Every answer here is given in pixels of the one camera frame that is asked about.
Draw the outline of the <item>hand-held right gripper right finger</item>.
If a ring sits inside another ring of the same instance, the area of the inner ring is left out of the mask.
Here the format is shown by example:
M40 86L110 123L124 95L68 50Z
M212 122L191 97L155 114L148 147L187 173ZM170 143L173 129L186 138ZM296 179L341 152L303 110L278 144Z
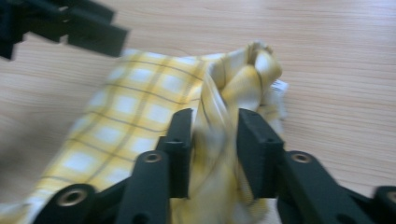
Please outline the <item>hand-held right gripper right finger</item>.
M284 141L257 112L238 111L237 156L254 199L275 198L276 167Z

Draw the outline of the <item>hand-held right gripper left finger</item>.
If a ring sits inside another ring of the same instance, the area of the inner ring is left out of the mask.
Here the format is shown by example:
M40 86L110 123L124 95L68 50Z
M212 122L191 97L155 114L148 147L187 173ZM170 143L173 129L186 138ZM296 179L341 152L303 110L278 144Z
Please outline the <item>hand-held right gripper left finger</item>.
M170 122L167 133L161 136L157 149L167 154L170 164L170 197L188 198L191 166L191 125L190 108L177 111Z

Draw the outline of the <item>yellow plaid shirt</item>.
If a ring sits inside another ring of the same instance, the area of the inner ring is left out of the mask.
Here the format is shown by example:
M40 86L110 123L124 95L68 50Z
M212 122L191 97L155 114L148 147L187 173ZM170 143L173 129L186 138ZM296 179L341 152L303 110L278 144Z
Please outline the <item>yellow plaid shirt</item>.
M236 160L238 111L258 112L282 133L272 84L282 69L262 42L201 57L129 49L86 106L60 152L22 203L0 204L0 224L31 224L59 189L106 189L129 176L137 156L156 147L179 110L193 111L191 182L171 202L173 224L256 224L267 211L253 198Z

